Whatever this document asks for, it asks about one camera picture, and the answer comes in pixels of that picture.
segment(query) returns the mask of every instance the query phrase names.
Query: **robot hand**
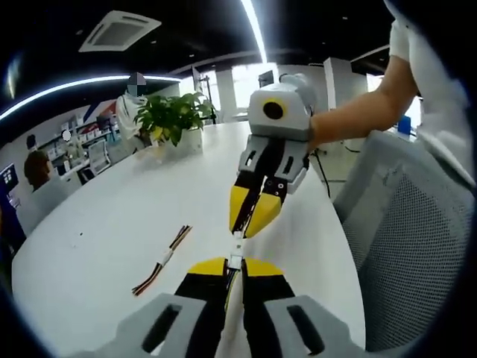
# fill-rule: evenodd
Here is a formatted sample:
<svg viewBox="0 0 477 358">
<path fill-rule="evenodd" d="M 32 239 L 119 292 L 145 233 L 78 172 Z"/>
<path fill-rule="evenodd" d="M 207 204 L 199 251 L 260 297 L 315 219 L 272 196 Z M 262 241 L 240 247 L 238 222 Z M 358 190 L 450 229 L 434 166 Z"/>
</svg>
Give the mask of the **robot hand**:
<svg viewBox="0 0 477 358">
<path fill-rule="evenodd" d="M 242 232 L 244 238 L 278 216 L 286 195 L 295 192 L 309 167 L 307 143 L 316 95 L 304 75 L 280 80 L 250 97 L 252 134 L 230 193 L 230 231 Z"/>
</svg>

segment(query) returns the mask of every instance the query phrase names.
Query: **green leaves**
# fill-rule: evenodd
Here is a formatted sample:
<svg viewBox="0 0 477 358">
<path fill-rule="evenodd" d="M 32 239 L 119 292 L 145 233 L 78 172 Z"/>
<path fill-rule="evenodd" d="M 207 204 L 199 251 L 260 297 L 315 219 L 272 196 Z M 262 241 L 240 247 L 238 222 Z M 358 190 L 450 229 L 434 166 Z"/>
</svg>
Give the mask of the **green leaves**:
<svg viewBox="0 0 477 358">
<path fill-rule="evenodd" d="M 202 93 L 187 93 L 182 97 L 149 95 L 148 102 L 141 106 L 136 123 L 148 133 L 163 128 L 161 140 L 171 140 L 177 146 L 182 132 L 203 128 L 203 120 L 212 115 L 212 103 Z"/>
</svg>

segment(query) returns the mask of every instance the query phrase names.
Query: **person's arm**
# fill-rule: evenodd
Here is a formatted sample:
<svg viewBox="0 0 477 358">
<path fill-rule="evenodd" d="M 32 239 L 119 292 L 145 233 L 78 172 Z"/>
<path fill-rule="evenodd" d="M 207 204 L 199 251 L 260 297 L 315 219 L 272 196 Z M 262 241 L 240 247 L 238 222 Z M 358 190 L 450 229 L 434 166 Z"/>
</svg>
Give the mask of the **person's arm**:
<svg viewBox="0 0 477 358">
<path fill-rule="evenodd" d="M 409 62 L 391 56 L 378 89 L 347 104 L 312 117 L 310 149 L 328 142 L 362 138 L 397 123 L 417 94 Z"/>
</svg>

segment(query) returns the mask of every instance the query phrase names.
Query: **white shirt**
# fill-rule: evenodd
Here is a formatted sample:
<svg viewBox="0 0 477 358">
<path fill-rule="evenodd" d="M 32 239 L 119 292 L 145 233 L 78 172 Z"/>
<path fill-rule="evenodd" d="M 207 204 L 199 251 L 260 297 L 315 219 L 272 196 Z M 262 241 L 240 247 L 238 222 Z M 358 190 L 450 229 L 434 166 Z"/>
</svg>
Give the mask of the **white shirt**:
<svg viewBox="0 0 477 358">
<path fill-rule="evenodd" d="M 473 138 L 465 109 L 469 102 L 463 87 L 452 80 L 426 38 L 391 4 L 396 21 L 391 28 L 389 55 L 406 60 L 423 97 L 422 124 L 417 137 L 435 156 L 444 159 L 472 187 Z"/>
<path fill-rule="evenodd" d="M 141 123 L 135 123 L 134 118 L 146 101 L 146 97 L 134 97 L 127 92 L 116 101 L 116 116 L 123 139 L 131 139 L 139 133 Z"/>
</svg>

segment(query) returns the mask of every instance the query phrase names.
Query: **ceiling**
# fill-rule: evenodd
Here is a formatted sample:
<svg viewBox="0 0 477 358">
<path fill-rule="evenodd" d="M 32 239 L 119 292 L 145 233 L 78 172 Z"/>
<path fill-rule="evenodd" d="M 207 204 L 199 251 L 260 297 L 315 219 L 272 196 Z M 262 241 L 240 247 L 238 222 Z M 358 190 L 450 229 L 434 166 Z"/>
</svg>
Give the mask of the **ceiling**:
<svg viewBox="0 0 477 358">
<path fill-rule="evenodd" d="M 269 61 L 322 63 L 330 56 L 353 60 L 388 44 L 392 17 L 382 0 L 253 0 L 253 5 Z M 177 70 L 187 65 L 245 51 L 249 55 L 210 61 L 206 66 L 220 70 L 260 61 L 240 0 L 82 0 L 28 6 L 16 1 L 9 4 L 9 10 L 14 15 L 4 16 L 0 24 L 2 33 L 10 34 L 0 52 L 0 78 L 4 81 L 7 70 L 13 70 L 10 85 L 15 96 L 7 95 L 2 84 L 0 113 L 41 90 L 74 80 L 132 72 L 173 72 L 181 78 L 189 72 Z M 79 53 L 86 37 L 111 10 L 137 13 L 162 25 L 127 51 Z M 387 61 L 384 50 L 353 62 L 353 68 L 376 73 Z M 148 82 L 148 89 L 153 92 L 166 85 Z M 123 83 L 107 82 L 40 98 L 0 121 L 0 145 L 52 116 L 115 98 L 123 91 Z"/>
</svg>

